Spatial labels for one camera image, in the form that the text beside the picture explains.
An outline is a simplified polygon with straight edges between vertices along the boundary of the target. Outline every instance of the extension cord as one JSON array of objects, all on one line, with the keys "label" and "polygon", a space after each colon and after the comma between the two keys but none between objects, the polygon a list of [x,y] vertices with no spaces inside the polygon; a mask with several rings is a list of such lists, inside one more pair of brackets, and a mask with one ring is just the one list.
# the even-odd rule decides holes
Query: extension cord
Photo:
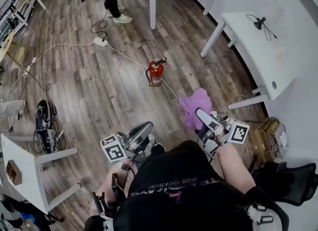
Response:
[{"label": "extension cord", "polygon": [[96,45],[98,46],[101,46],[101,47],[105,47],[108,45],[108,42],[107,40],[102,40],[101,38],[98,38],[96,37],[94,40],[93,40],[93,43],[95,43]]},{"label": "extension cord", "polygon": [[26,68],[25,72],[23,73],[24,78],[27,77],[27,75],[28,75],[30,69],[31,69],[31,66],[29,65],[29,66]]}]

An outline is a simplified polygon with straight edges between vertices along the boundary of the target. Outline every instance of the power strip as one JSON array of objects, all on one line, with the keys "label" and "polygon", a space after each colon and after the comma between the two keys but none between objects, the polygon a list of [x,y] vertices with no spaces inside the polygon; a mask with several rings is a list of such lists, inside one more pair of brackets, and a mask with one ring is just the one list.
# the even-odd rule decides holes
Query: power strip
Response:
[{"label": "power strip", "polygon": [[108,45],[107,40],[104,40],[104,41],[103,41],[101,38],[98,38],[98,37],[96,37],[96,38],[93,40],[93,43],[95,43],[96,45],[101,46],[101,47],[105,47],[106,45]]}]

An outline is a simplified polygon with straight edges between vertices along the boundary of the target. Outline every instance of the hose of fire extinguisher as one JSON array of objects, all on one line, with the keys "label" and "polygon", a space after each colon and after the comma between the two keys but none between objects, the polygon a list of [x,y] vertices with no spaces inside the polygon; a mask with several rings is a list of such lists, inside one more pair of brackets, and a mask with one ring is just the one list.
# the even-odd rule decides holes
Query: hose of fire extinguisher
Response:
[{"label": "hose of fire extinguisher", "polygon": [[149,78],[149,76],[148,76],[148,71],[149,71],[149,69],[150,69],[150,68],[147,68],[147,70],[146,70],[146,77],[147,77],[148,82],[149,82],[149,87],[151,87],[150,78]]}]

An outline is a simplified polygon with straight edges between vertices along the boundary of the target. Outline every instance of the cardboard box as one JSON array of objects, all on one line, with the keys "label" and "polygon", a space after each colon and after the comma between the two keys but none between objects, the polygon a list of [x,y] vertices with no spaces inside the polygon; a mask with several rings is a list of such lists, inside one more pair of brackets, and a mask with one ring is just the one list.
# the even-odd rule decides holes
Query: cardboard box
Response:
[{"label": "cardboard box", "polygon": [[265,142],[262,140],[262,137],[258,131],[250,132],[252,138],[252,144],[254,152],[257,154],[259,162],[272,161],[272,158],[265,147]]},{"label": "cardboard box", "polygon": [[273,161],[269,152],[270,144],[273,145],[274,133],[279,127],[279,121],[274,118],[267,118],[256,130],[251,131],[253,149],[260,162]]}]

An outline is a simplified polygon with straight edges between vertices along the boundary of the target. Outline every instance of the cable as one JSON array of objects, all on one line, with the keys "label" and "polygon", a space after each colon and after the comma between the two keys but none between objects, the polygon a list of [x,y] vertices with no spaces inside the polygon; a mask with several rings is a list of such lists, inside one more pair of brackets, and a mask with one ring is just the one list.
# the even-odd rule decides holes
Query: cable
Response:
[{"label": "cable", "polygon": [[[259,19],[257,16],[252,15],[252,14],[246,14],[246,16],[248,17],[248,19],[251,20],[252,22],[255,22],[255,21],[253,21],[252,19],[250,19],[249,15],[250,15],[250,16],[253,16],[254,18],[256,18],[257,21],[260,21],[260,19]],[[277,36],[265,25],[265,23],[263,23],[263,25],[264,25],[264,33],[265,33],[266,39],[267,39],[268,41],[271,41],[271,40],[272,40],[271,33],[272,33],[272,35],[274,36],[274,38],[277,39]]]},{"label": "cable", "polygon": [[55,47],[55,46],[62,46],[62,45],[69,45],[70,47],[74,47],[74,46],[90,46],[92,43],[94,43],[94,41],[90,42],[90,43],[87,44],[87,45],[84,45],[84,44],[71,45],[71,44],[69,44],[69,43],[55,44],[54,46],[50,47],[47,51],[45,51],[45,52],[40,56],[40,58],[38,58],[34,63],[31,64],[31,66],[34,65],[39,59],[42,58],[43,55],[45,55],[47,52],[49,52],[49,51],[50,51],[53,47]]},{"label": "cable", "polygon": [[64,140],[64,147],[61,148],[61,147],[55,146],[59,151],[62,151],[66,148],[66,138],[65,138],[64,134],[62,136],[63,136],[63,138],[59,140],[59,144],[60,144],[60,142],[62,142]]},{"label": "cable", "polygon": [[44,87],[39,83],[39,81],[38,81],[30,72],[29,72],[29,74],[30,74],[30,76],[32,76],[33,79],[38,83],[38,85],[42,88],[42,90],[45,91],[48,100],[53,104],[53,102],[52,102],[52,100],[50,99],[49,94],[48,94],[48,91],[49,91],[50,88],[51,88],[51,84],[48,83],[48,84],[46,85],[46,87],[44,88]]},{"label": "cable", "polygon": [[36,134],[37,139],[39,140],[38,134],[36,133],[36,129],[35,129],[34,134],[33,134],[33,150],[34,150],[37,154],[40,154],[40,153],[43,151],[43,149],[44,149],[44,145],[43,145],[42,141],[39,140],[39,141],[41,142],[41,144],[42,144],[42,150],[41,150],[40,152],[37,152],[37,151],[35,150],[35,148],[34,148],[34,137],[35,137],[35,134]]},{"label": "cable", "polygon": [[14,84],[11,86],[11,88],[8,90],[6,96],[5,96],[4,99],[2,100],[2,103],[5,102],[6,97],[8,97],[8,95],[9,95],[9,92],[12,90],[12,88],[16,85],[16,83],[20,80],[20,78],[21,78],[22,76],[23,76],[23,74],[18,77],[18,79],[15,81],[15,83],[14,83]]},{"label": "cable", "polygon": [[[146,69],[148,68],[148,67],[146,67],[145,65],[142,65],[142,64],[140,64],[140,63],[134,61],[133,59],[131,59],[131,58],[127,57],[126,55],[124,55],[123,53],[119,52],[118,50],[112,48],[110,45],[106,44],[106,46],[108,46],[109,48],[111,48],[111,49],[114,50],[115,52],[120,53],[122,56],[124,56],[125,58],[127,58],[127,59],[133,61],[134,63],[136,63],[136,64],[138,64],[138,65],[140,65],[140,66],[142,66],[142,67],[144,67],[144,68],[146,68]],[[169,87],[169,85],[165,82],[165,80],[162,79],[162,81],[163,81],[164,84],[168,87],[168,89],[173,93],[173,95],[175,96],[175,98],[179,101],[179,98],[178,98],[177,95],[174,93],[174,91]]]},{"label": "cable", "polygon": [[[242,97],[245,97],[245,98],[247,98],[247,99],[250,99],[250,98],[246,97],[245,95],[240,95],[240,96],[239,96],[239,98],[238,98],[238,102],[240,101],[240,99],[241,99]],[[230,115],[229,117],[235,117],[235,116],[238,114],[238,112],[239,112],[239,110],[240,110],[240,109],[249,110],[249,109],[250,109],[250,106],[246,106],[246,107],[239,107],[239,108],[238,108],[238,110],[237,110],[237,112],[236,112],[236,114],[235,114],[235,115]]]},{"label": "cable", "polygon": [[22,97],[22,94],[23,94],[23,92],[24,92],[24,90],[25,90],[25,87],[26,87],[26,78],[25,78],[24,87],[23,87],[22,92],[21,92],[21,94],[20,94],[19,100],[20,100],[21,97]]},{"label": "cable", "polygon": [[136,174],[135,174],[134,170],[133,170],[132,168],[131,168],[130,170],[131,170],[131,172],[133,173],[133,175],[134,175],[134,177],[135,177]]},{"label": "cable", "polygon": [[[32,63],[30,66],[34,65],[38,60],[40,60],[40,59],[43,57],[43,55],[45,55],[47,52],[49,52],[49,51],[50,51],[53,47],[55,47],[55,46],[62,46],[62,45],[69,45],[69,46],[71,46],[71,47],[75,47],[75,46],[90,46],[90,45],[93,44],[93,43],[94,43],[94,41],[90,42],[90,43],[87,44],[87,45],[86,45],[86,44],[71,45],[71,44],[69,44],[69,43],[55,44],[54,46],[50,47],[47,51],[45,51],[45,52],[40,56],[40,58],[38,58],[38,59],[37,59],[34,63]],[[14,84],[11,86],[11,88],[8,90],[8,92],[7,92],[7,94],[5,95],[4,99],[1,100],[2,103],[5,102],[7,96],[9,95],[9,92],[12,90],[12,88],[16,85],[16,83],[20,80],[20,78],[21,78],[22,76],[23,76],[23,74],[18,77],[18,79],[15,81],[15,83],[14,83]]]},{"label": "cable", "polygon": [[[107,13],[108,13],[108,9],[106,10],[106,14],[105,14],[105,16],[104,16],[104,18],[101,20],[101,21],[98,21],[97,23],[95,23],[95,24],[93,24],[92,25],[92,27],[90,28],[90,32],[92,33],[92,34],[95,34],[95,33],[105,33],[105,37],[103,38],[103,42],[105,41],[105,39],[106,39],[106,37],[107,37],[107,32],[106,31],[104,31],[104,30],[102,30],[102,29],[105,29],[106,28],[106,26],[108,25],[108,22],[105,20],[105,17],[106,17],[106,15],[107,15]],[[95,25],[97,25],[98,24],[98,28],[100,29],[100,31],[95,31],[95,32],[93,32],[92,31],[92,28],[95,26]]]},{"label": "cable", "polygon": [[140,66],[142,66],[142,67],[144,67],[144,68],[146,68],[146,69],[148,68],[148,67],[146,67],[145,65],[142,65],[142,64],[140,64],[140,63],[138,63],[138,62],[135,62],[133,59],[130,59],[129,57],[127,57],[127,56],[124,55],[123,53],[121,53],[121,52],[119,52],[118,50],[112,48],[110,45],[106,44],[106,46],[110,47],[112,50],[116,51],[117,53],[120,53],[122,56],[124,56],[125,58],[127,58],[127,59],[133,61],[134,63],[136,63],[136,64],[138,64],[138,65],[140,65]]},{"label": "cable", "polygon": [[9,128],[9,130],[8,130],[8,131],[0,131],[0,133],[10,133],[10,132],[13,130],[14,124],[15,124],[15,118],[14,118],[13,124],[12,124],[12,126]]}]

